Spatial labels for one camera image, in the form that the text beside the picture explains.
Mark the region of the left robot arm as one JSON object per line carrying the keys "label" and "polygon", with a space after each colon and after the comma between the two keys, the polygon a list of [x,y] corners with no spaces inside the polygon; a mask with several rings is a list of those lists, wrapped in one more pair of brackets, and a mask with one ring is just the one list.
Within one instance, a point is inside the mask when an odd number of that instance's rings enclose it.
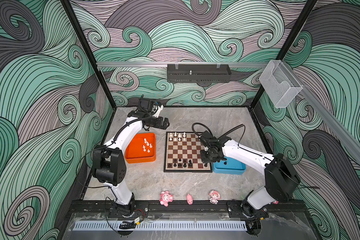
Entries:
{"label": "left robot arm", "polygon": [[93,151],[92,176],[111,190],[117,208],[125,215],[131,215],[135,211],[135,196],[124,180],[127,172],[127,147],[145,127],[162,130],[169,127],[168,118],[160,116],[163,109],[161,102],[141,97],[137,108],[128,114],[124,125],[114,137]]}

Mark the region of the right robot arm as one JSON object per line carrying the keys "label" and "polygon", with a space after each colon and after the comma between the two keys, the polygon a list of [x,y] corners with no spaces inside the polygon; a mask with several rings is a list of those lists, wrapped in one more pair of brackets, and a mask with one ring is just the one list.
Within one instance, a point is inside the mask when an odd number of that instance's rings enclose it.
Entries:
{"label": "right robot arm", "polygon": [[264,177],[265,185],[251,191],[242,201],[245,215],[254,216],[257,213],[264,213],[264,206],[268,204],[289,201],[300,185],[301,179],[290,160],[283,154],[259,152],[229,137],[230,133],[244,127],[245,125],[240,124],[219,137],[215,137],[212,131],[201,123],[192,124],[192,131],[204,146],[201,150],[203,163],[216,163],[232,158],[256,170]]}

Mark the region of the white pieces on board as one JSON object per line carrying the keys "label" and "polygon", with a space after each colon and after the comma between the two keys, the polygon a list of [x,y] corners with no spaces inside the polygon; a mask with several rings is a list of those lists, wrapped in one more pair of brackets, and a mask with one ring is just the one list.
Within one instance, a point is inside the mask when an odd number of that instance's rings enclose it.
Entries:
{"label": "white pieces on board", "polygon": [[172,142],[183,142],[187,140],[187,133],[183,132],[183,133],[169,133],[169,141]]}

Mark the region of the chess board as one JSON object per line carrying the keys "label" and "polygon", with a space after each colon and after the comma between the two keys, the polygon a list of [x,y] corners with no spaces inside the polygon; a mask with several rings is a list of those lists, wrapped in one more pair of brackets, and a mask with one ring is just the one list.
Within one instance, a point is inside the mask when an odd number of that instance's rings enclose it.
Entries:
{"label": "chess board", "polygon": [[201,145],[199,137],[193,132],[187,133],[187,140],[183,142],[169,141],[169,133],[166,132],[166,149],[164,160],[164,172],[165,173],[211,173],[213,171],[212,164],[208,163],[211,168],[209,170],[166,170],[165,164],[169,159],[201,159],[200,151],[204,149]]}

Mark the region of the white pieces in tray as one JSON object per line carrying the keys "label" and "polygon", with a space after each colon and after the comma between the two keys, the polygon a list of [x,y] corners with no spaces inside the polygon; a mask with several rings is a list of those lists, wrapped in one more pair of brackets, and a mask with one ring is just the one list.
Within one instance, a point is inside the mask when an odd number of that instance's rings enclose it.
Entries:
{"label": "white pieces in tray", "polygon": [[153,144],[150,143],[148,139],[144,138],[143,143],[142,148],[144,153],[150,153],[153,151]]}

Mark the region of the black pieces on board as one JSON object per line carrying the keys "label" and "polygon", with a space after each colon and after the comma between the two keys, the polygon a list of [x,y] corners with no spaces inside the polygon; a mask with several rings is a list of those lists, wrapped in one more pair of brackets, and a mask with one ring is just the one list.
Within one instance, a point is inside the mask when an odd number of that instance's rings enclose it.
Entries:
{"label": "black pieces on board", "polygon": [[169,159],[165,164],[166,170],[209,170],[211,166],[204,164],[201,159]]}

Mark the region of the blue tray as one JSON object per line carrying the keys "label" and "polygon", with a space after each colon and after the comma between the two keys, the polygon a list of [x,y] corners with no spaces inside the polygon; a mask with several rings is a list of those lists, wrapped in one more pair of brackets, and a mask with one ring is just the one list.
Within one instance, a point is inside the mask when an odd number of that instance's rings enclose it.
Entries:
{"label": "blue tray", "polygon": [[213,163],[213,172],[216,174],[242,175],[245,171],[246,165],[233,158]]}

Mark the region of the pink hooded doll figure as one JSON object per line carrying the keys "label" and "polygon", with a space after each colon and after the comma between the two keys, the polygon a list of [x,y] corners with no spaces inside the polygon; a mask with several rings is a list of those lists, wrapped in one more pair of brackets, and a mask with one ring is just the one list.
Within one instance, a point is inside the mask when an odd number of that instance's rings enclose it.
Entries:
{"label": "pink hooded doll figure", "polygon": [[209,196],[210,196],[210,203],[213,205],[217,205],[219,200],[221,199],[220,193],[216,190],[211,190]]}

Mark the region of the small pink pig figure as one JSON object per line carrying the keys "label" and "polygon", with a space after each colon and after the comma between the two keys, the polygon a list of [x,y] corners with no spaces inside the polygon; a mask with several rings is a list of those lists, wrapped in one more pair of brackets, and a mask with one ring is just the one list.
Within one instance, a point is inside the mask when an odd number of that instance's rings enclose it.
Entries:
{"label": "small pink pig figure", "polygon": [[193,197],[190,194],[187,194],[187,203],[189,205],[192,205],[193,201],[194,201]]}

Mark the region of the pink plush figure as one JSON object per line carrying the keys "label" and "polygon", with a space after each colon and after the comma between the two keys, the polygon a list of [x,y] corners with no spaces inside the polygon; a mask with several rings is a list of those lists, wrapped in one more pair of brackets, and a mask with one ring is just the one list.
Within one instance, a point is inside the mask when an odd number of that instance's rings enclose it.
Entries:
{"label": "pink plush figure", "polygon": [[168,207],[169,203],[171,203],[173,201],[173,195],[170,194],[169,191],[163,191],[161,192],[161,199],[160,199],[160,204]]}

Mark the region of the aluminium rail back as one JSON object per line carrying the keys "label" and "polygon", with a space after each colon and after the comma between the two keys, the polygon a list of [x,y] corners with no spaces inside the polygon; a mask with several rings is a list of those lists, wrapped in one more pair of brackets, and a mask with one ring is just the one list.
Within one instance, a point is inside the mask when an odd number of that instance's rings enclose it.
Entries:
{"label": "aluminium rail back", "polygon": [[265,68],[268,62],[96,62],[98,68],[166,68],[168,65],[175,65],[177,68],[180,65],[212,65],[219,68],[221,65],[228,65],[230,68]]}

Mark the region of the aluminium rail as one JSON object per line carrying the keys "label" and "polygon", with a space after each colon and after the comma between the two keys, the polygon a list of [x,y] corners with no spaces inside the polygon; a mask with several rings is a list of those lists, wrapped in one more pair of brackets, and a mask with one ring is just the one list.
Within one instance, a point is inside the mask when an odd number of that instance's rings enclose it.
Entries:
{"label": "aluminium rail", "polygon": [[219,68],[221,65],[228,65],[230,68],[265,68],[268,62],[96,62],[98,68],[166,68],[168,65],[175,65],[177,68],[180,65],[212,65]]}
{"label": "aluminium rail", "polygon": [[354,161],[360,165],[360,143],[336,118],[336,108],[333,107],[330,91],[319,75],[306,67],[292,69],[287,65],[289,75],[296,79],[302,90],[300,95],[312,106],[320,116],[332,135],[340,141]]}

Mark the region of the black wall tray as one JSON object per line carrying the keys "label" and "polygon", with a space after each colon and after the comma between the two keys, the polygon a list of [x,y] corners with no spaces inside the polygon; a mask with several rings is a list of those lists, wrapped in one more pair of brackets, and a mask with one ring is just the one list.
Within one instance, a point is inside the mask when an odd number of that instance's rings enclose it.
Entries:
{"label": "black wall tray", "polygon": [[221,65],[219,68],[212,65],[180,65],[177,68],[175,65],[167,66],[167,80],[170,83],[228,83],[231,77],[228,65]]}

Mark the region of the clear plastic wall holder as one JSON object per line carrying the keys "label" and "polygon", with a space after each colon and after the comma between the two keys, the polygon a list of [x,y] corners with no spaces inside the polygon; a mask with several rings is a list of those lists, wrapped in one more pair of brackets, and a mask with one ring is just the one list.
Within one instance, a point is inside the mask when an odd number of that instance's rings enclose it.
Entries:
{"label": "clear plastic wall holder", "polygon": [[259,80],[277,109],[286,108],[303,89],[293,69],[281,60],[270,61]]}

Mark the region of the aluminium rail right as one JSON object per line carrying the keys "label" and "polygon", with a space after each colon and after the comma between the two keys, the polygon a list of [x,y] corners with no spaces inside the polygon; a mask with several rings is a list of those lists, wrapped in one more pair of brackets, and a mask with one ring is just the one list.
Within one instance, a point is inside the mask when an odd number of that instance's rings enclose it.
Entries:
{"label": "aluminium rail right", "polygon": [[333,107],[330,91],[319,75],[306,67],[292,69],[287,65],[289,75],[296,79],[302,90],[300,95],[312,106],[320,116],[332,135],[340,141],[354,161],[360,165],[360,143],[336,118],[336,108]]}

